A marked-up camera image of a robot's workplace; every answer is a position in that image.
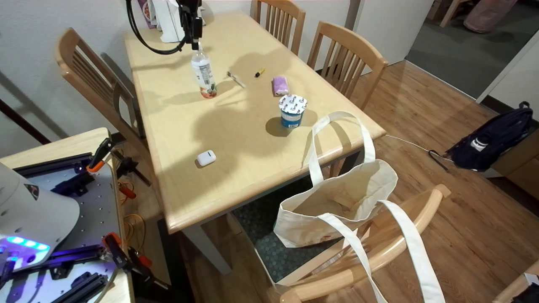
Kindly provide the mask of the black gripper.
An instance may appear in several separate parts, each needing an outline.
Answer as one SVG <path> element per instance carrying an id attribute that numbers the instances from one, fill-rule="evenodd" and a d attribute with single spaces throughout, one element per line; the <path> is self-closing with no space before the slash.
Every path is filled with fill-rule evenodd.
<path id="1" fill-rule="evenodd" d="M 193 51 L 200 49 L 202 37 L 202 0 L 175 0 L 178 5 L 183 37 L 178 47 L 188 44 Z"/>

